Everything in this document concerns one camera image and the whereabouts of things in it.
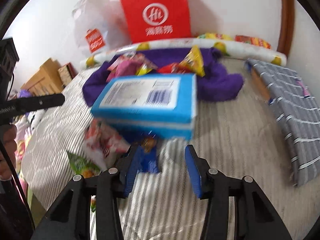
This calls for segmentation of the left hand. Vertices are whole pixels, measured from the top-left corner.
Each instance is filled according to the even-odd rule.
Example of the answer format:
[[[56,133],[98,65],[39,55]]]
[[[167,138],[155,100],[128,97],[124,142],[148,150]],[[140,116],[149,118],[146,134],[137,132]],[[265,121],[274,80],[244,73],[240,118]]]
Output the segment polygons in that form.
[[[16,168],[16,157],[15,157],[15,152],[17,150],[17,144],[15,141],[16,135],[17,135],[17,128],[15,125],[9,124],[9,125],[1,126],[1,143],[5,147],[5,150],[14,168]],[[1,153],[0,175],[1,175],[2,181],[10,180],[12,176],[12,172],[7,162],[5,161],[2,153]]]

